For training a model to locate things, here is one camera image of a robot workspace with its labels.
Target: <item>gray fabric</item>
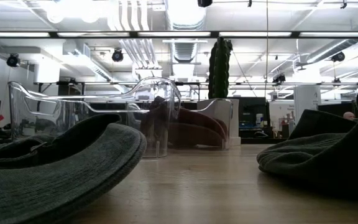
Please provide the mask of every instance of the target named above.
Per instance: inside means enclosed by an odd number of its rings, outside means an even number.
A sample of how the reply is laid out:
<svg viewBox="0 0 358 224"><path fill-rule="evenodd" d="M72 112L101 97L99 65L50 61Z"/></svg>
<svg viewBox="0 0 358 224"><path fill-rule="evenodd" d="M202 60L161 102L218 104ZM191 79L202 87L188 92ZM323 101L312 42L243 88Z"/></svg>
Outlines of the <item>gray fabric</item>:
<svg viewBox="0 0 358 224"><path fill-rule="evenodd" d="M331 122L319 123L322 116ZM291 136L291 140L257 156L260 170L332 194L358 198L358 123L352 125L339 117L331 119L333 116L305 111L295 129L295 138ZM305 123L315 123L320 128L311 134ZM333 126L345 127L343 133Z"/></svg>
<svg viewBox="0 0 358 224"><path fill-rule="evenodd" d="M76 147L89 142L72 134L88 132L92 136L92 132L100 131L90 124L108 121L106 116L96 117L74 126L74 131L66 135L44 141L49 146L28 144L30 151L22 156L31 154L37 158L32 160L35 165L29 166L27 161L2 166L0 163L0 223L51 223L65 218L113 188L137 165L146 140L142 133L127 126L106 123L101 134L93 135L95 139L82 149L67 145L67 139L77 141ZM48 150L74 154L53 153L57 157L42 160L43 156L51 156Z"/></svg>

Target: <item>cactus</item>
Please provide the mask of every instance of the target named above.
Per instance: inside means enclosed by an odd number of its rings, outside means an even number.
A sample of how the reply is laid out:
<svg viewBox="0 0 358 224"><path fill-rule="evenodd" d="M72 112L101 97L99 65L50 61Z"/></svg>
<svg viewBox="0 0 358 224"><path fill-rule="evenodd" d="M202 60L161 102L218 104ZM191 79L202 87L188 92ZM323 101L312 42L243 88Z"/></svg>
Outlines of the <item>cactus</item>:
<svg viewBox="0 0 358 224"><path fill-rule="evenodd" d="M227 41L222 37L218 38L216 49L213 98L226 98L229 88L229 56L230 50Z"/></svg>
<svg viewBox="0 0 358 224"><path fill-rule="evenodd" d="M218 43L216 42L214 44L214 47L211 50L211 56L209 58L209 83L208 83L208 98L212 99L213 98L213 86L214 86L214 69L215 69L215 57L216 57L216 48L218 47Z"/></svg>

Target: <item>white planter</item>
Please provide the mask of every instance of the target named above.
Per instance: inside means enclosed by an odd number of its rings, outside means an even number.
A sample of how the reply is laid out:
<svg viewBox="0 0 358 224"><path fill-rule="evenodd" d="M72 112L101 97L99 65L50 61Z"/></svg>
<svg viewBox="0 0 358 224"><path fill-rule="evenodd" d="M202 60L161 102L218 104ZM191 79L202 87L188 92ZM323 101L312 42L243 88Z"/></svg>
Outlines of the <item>white planter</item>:
<svg viewBox="0 0 358 224"><path fill-rule="evenodd" d="M197 109L202 110L206 108L212 101L215 99L210 100L203 100L197 102ZM211 107L203 111L203 114L210 116L212 118L220 119L224 121L227 127L230 127L229 130L229 144L227 147L231 146L239 146L241 145L241 138L239 137L239 100L237 99L227 99L232 103L232 116L230 116L230 107L224 101L216 101L215 104L211 105Z"/></svg>

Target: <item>ceiling duct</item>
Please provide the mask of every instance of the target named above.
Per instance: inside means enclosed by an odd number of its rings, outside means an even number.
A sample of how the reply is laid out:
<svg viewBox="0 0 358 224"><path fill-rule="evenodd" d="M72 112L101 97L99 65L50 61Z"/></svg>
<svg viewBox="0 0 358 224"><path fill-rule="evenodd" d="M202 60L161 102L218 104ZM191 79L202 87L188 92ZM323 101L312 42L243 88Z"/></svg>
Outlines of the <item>ceiling duct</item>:
<svg viewBox="0 0 358 224"><path fill-rule="evenodd" d="M165 0L166 18L171 30L203 30L206 9L193 0ZM172 43L173 59L191 62L197 53L196 43Z"/></svg>
<svg viewBox="0 0 358 224"><path fill-rule="evenodd" d="M338 54L339 52L357 43L358 43L358 39L334 40L331 43L320 48L319 50L309 54L307 57L300 57L300 62L296 62L294 68L320 62L329 57L332 57L333 55ZM283 62L280 66L274 68L270 73L273 73L276 70L284 71L288 69L293 65L291 60L296 60L296 59L298 59L298 56L288 59L286 62Z"/></svg>

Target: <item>wooden table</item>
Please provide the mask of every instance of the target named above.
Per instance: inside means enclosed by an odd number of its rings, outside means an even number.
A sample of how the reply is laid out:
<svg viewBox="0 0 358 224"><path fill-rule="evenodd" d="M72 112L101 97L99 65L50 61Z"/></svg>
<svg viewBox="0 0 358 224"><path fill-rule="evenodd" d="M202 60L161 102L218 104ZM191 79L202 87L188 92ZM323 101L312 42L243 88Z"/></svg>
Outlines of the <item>wooden table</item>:
<svg viewBox="0 0 358 224"><path fill-rule="evenodd" d="M255 157L266 147L171 150L143 160L65 223L358 223L358 202L289 187L259 171Z"/></svg>

